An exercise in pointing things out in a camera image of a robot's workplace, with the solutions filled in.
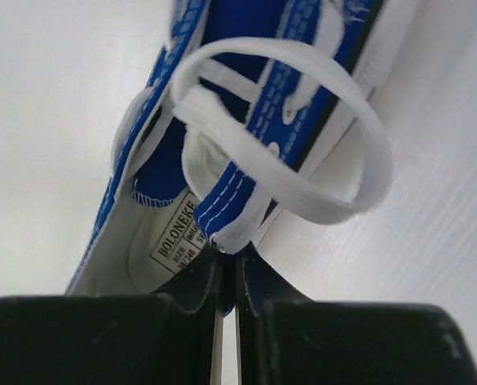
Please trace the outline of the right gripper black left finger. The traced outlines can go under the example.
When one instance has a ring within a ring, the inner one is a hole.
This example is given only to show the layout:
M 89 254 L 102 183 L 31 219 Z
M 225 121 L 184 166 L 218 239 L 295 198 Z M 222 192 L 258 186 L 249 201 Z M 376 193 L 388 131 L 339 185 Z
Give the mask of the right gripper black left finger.
M 150 294 L 0 298 L 0 384 L 218 384 L 221 351 L 210 247 Z

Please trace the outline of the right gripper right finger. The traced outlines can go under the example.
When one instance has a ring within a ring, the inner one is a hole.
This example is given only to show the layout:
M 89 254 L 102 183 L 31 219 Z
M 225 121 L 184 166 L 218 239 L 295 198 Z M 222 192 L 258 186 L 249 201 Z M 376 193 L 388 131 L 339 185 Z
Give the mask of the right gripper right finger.
M 236 257 L 242 384 L 477 384 L 455 320 L 430 304 L 317 302 L 246 246 Z

